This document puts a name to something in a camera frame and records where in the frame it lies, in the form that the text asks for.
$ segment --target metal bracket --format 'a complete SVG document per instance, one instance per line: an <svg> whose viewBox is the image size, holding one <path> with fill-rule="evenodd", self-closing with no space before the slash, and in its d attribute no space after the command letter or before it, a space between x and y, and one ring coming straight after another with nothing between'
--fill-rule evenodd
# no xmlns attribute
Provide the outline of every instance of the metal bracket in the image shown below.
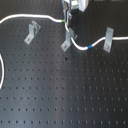
<svg viewBox="0 0 128 128"><path fill-rule="evenodd" d="M103 49L109 53L111 51L113 33L114 33L114 30L112 28L108 27L107 31L106 31L106 38L105 38L105 43L104 43Z"/></svg>
<svg viewBox="0 0 128 128"><path fill-rule="evenodd" d="M66 31L66 40L64 41L64 43L61 45L61 49L66 52L68 50L68 48L72 45L71 42L71 37L76 40L77 39L77 35L74 33L74 31L69 28L69 32Z"/></svg>
<svg viewBox="0 0 128 128"><path fill-rule="evenodd" d="M29 24L28 28L29 35L25 38L24 42L29 45L33 38L36 36L36 34L39 32L41 26L38 25L35 21L32 21L32 24Z"/></svg>

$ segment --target white label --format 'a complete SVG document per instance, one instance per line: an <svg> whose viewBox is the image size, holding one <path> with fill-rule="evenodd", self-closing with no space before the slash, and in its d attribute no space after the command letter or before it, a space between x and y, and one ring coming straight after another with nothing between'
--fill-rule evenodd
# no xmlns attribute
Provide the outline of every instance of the white label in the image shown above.
<svg viewBox="0 0 128 128"><path fill-rule="evenodd" d="M69 0L64 0L64 1L66 1L67 3L69 3Z"/></svg>

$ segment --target black breadboard surface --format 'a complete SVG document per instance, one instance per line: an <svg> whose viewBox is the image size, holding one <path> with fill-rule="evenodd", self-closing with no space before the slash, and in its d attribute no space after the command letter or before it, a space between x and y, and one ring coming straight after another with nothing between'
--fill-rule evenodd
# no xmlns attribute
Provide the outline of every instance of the black breadboard surface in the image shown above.
<svg viewBox="0 0 128 128"><path fill-rule="evenodd" d="M0 19L19 13L64 17L61 0L0 0ZM32 20L41 30L27 45ZM107 27L115 37L128 36L128 2L90 2L70 27L80 46L104 37ZM113 41L111 53L103 50L104 41L64 53L64 41L64 23L49 19L0 24L0 128L128 128L128 40Z"/></svg>

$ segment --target cable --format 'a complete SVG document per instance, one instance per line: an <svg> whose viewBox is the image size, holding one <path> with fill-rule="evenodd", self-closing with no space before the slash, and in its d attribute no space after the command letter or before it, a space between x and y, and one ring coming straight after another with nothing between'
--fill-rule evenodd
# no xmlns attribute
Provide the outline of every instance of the cable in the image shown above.
<svg viewBox="0 0 128 128"><path fill-rule="evenodd" d="M68 29L66 23L65 23L65 29L66 29L67 32L69 32L69 29ZM74 39L73 39L72 37L71 37L71 40L72 40L72 43L74 44L74 46L75 46L77 49L79 49L79 50L81 50L81 51L84 51L84 50L88 50L88 49L90 49L90 48L92 48L92 47L95 47L95 46L96 46L97 44L99 44L101 41L105 40L105 37L100 38L100 39L97 40L95 43L93 43L93 44L91 44L91 45L89 45L89 46L86 46L86 47L81 47L81 46L79 46L78 44L76 44L76 42L74 41ZM128 40L128 37L113 37L112 40Z"/></svg>
<svg viewBox="0 0 128 128"><path fill-rule="evenodd" d="M8 19L12 19L12 18L17 18L17 17L29 17L29 18L47 18L47 19L50 19L56 23L62 23L62 22L65 22L65 20L59 20L59 19L55 19L51 16L48 16L48 15L34 15L34 14L15 14L15 15L10 15L10 16L7 16L5 18L3 18L1 21L0 21L0 24L3 23L4 21L8 20Z"/></svg>
<svg viewBox="0 0 128 128"><path fill-rule="evenodd" d="M0 90L1 90L3 82L4 82L4 62L3 62L3 58L1 54L0 54L0 62L1 62L1 68L2 68L2 76L1 76L1 81L0 81Z"/></svg>

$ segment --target white cable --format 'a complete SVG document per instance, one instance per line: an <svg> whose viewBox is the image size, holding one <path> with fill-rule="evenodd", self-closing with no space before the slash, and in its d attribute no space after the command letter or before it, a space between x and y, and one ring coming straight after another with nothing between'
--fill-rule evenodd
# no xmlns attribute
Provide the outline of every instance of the white cable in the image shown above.
<svg viewBox="0 0 128 128"><path fill-rule="evenodd" d="M66 29L67 32L69 32L69 29L68 29L66 23L65 23L65 29ZM99 44L101 41L105 40L105 37L100 38L99 40L97 40L97 41L96 41L95 43L93 43L92 45L86 46L86 47L81 47L81 46L79 46L78 44L76 44L76 42L74 41L74 39L73 39L72 37L71 37L71 40L72 40L72 43L74 44L74 46L75 46L77 49L79 49L79 50L81 50L81 51L84 51L84 50L88 50L88 49L90 49L90 48L92 48L92 47L95 47L95 46L96 46L97 44ZM112 40L128 40L128 37L113 37Z"/></svg>
<svg viewBox="0 0 128 128"><path fill-rule="evenodd" d="M51 16L48 16L48 15L34 15L34 14L15 14L15 15L10 15L10 16L7 16L5 18L3 18L1 21L0 21L0 24L3 23L4 21L8 20L8 19L12 19L12 18L17 18L17 17L29 17L29 18L47 18L47 19L50 19L54 22L57 22L57 23L62 23L64 22L64 20L59 20L59 19L55 19Z"/></svg>
<svg viewBox="0 0 128 128"><path fill-rule="evenodd" d="M2 68L2 76L1 76L1 81L0 81L0 89L1 89L3 82L4 82L4 62L3 62L3 58L1 54L0 54L0 62L1 62L1 68Z"/></svg>

